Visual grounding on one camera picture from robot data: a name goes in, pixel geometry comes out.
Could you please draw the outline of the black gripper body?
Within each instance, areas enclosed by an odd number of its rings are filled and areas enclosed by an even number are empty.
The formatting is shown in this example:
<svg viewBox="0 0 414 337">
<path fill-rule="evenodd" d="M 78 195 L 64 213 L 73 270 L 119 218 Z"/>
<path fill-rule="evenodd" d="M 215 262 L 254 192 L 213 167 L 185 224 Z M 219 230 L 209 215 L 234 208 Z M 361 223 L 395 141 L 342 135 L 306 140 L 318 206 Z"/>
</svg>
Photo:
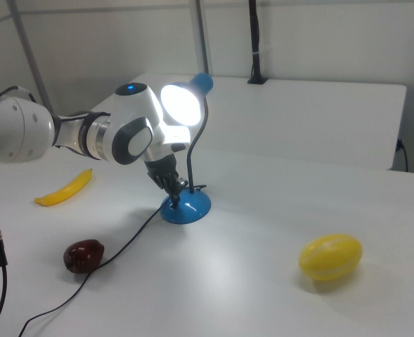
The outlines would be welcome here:
<svg viewBox="0 0 414 337">
<path fill-rule="evenodd" d="M 174 192 L 178 179 L 176 157 L 169 154 L 157 161 L 146 161 L 145 166 L 152 181 L 166 192 Z"/>
</svg>

